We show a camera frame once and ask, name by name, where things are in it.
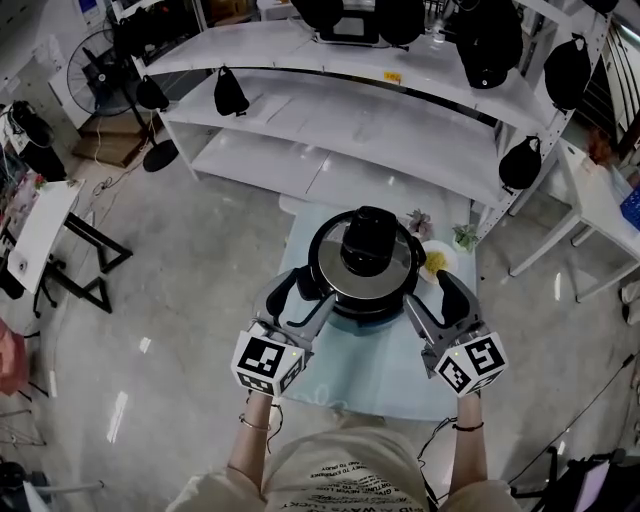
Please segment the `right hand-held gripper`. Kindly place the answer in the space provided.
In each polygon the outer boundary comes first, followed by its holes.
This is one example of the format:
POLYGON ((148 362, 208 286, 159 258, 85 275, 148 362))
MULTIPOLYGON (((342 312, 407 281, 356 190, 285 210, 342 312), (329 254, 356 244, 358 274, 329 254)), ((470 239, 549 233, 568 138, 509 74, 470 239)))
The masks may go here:
MULTIPOLYGON (((443 291, 441 315, 446 328, 481 322, 481 309, 474 293, 454 274, 439 270, 443 291)), ((493 383, 507 368, 508 358, 496 331, 435 350, 444 340, 442 325, 414 294, 403 297, 403 308, 417 335, 431 347, 422 351, 429 376, 439 377, 458 398, 478 393, 493 383)))

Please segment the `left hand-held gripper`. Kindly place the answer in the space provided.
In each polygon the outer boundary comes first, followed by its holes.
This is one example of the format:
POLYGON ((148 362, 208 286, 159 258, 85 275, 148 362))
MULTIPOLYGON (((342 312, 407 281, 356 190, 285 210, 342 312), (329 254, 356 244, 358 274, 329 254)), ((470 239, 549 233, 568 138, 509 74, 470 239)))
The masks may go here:
POLYGON ((239 334, 231 371, 236 382, 254 392, 280 397, 305 370, 312 344, 335 305, 321 299, 301 322, 280 323, 289 292, 305 267, 277 275, 256 296, 250 326, 239 334))

